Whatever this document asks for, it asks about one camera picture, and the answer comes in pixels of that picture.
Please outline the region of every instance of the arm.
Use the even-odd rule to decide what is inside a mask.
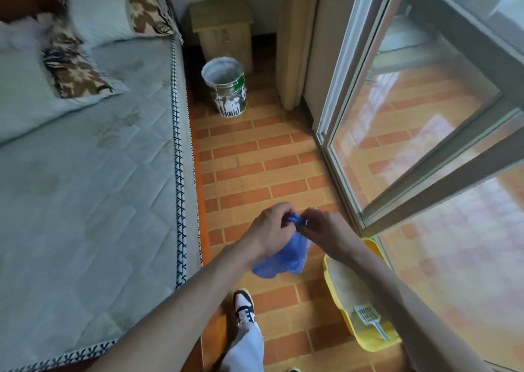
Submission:
[[[413,366],[424,372],[493,372],[381,258],[351,230],[341,215],[307,209],[298,231],[367,284],[388,310]]]
[[[164,300],[89,369],[90,372],[179,371],[227,292],[256,261],[289,242],[290,203],[264,210],[245,235]]]

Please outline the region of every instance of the trash can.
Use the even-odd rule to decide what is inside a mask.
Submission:
[[[222,117],[236,117],[246,109],[244,66],[231,57],[217,57],[202,68],[202,78]]]

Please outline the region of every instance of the white sneaker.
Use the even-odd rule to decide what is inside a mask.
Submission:
[[[247,289],[238,289],[233,294],[233,298],[235,299],[235,314],[239,325],[256,324],[255,305]]]

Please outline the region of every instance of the blue plastic bag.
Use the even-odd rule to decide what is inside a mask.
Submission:
[[[305,224],[305,220],[296,213],[286,217],[286,219],[295,226]],[[311,241],[297,231],[291,237],[291,241],[279,252],[253,266],[253,274],[260,278],[275,278],[277,274],[286,271],[300,274],[304,269],[310,246]]]

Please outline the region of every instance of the litter scoop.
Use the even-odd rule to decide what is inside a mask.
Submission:
[[[389,336],[384,332],[380,326],[380,314],[375,310],[371,303],[362,304],[360,306],[355,306],[355,311],[364,323],[364,325],[370,326],[373,325],[378,333],[382,336],[382,339],[389,340]]]

